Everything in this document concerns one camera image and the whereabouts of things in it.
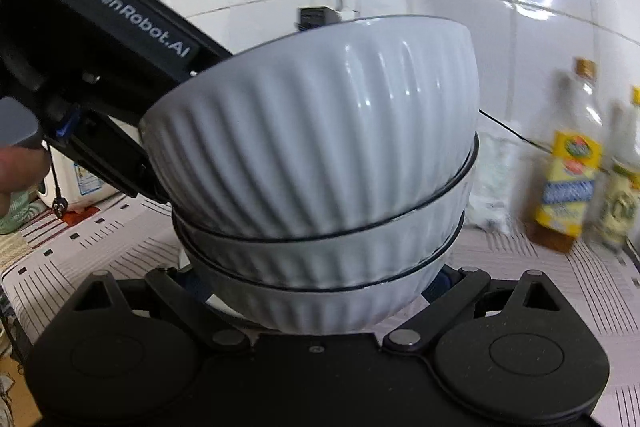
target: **hand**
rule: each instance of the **hand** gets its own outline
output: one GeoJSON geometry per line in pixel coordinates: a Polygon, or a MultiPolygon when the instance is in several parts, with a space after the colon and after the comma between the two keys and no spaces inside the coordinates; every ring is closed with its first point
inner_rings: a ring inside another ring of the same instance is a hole
{"type": "Polygon", "coordinates": [[[44,149],[0,148],[0,217],[9,212],[11,193],[42,181],[49,167],[49,155],[44,149]]]}

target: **yellow bottle cap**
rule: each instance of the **yellow bottle cap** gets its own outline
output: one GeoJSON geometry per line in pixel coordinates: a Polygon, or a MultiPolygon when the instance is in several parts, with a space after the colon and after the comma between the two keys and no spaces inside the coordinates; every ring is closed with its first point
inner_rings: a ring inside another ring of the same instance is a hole
{"type": "Polygon", "coordinates": [[[596,63],[592,60],[578,57],[575,59],[574,71],[578,76],[588,78],[589,80],[595,80],[596,63]]]}

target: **ribbed bowl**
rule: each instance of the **ribbed bowl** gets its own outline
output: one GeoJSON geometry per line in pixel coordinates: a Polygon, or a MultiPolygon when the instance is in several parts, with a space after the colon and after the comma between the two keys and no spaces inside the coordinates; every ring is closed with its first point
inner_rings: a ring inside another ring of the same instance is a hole
{"type": "Polygon", "coordinates": [[[468,30],[425,16],[325,26],[225,60],[162,97],[142,142],[171,200],[225,235],[291,239],[414,208],[472,147],[468,30]]]}
{"type": "Polygon", "coordinates": [[[245,318],[284,333],[334,335],[370,327],[414,301],[444,266],[463,220],[438,252],[414,269],[370,285],[324,291],[246,281],[205,259],[179,228],[177,234],[197,276],[245,318]]]}
{"type": "Polygon", "coordinates": [[[434,255],[458,225],[473,181],[478,142],[462,169],[421,206],[363,230],[308,241],[246,241],[203,230],[174,206],[201,256],[243,279],[297,289],[349,287],[386,279],[434,255]]]}

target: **yellow label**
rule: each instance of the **yellow label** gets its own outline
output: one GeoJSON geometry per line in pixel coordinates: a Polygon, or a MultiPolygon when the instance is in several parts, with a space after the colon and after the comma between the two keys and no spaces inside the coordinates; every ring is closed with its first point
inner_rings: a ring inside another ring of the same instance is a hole
{"type": "Polygon", "coordinates": [[[543,227],[578,237],[593,197],[601,145],[576,133],[556,132],[552,161],[536,221],[543,227]]]}
{"type": "Polygon", "coordinates": [[[613,165],[600,212],[600,233],[612,245],[622,245],[631,229],[640,197],[640,172],[613,165]]]}

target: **brown liquid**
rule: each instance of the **brown liquid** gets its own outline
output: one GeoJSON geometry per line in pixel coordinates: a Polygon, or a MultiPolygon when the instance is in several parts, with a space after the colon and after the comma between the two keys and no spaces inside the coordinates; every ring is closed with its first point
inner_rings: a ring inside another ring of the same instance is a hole
{"type": "Polygon", "coordinates": [[[570,235],[548,229],[536,222],[530,223],[527,227],[527,236],[532,243],[561,253],[569,253],[575,241],[570,235]]]}

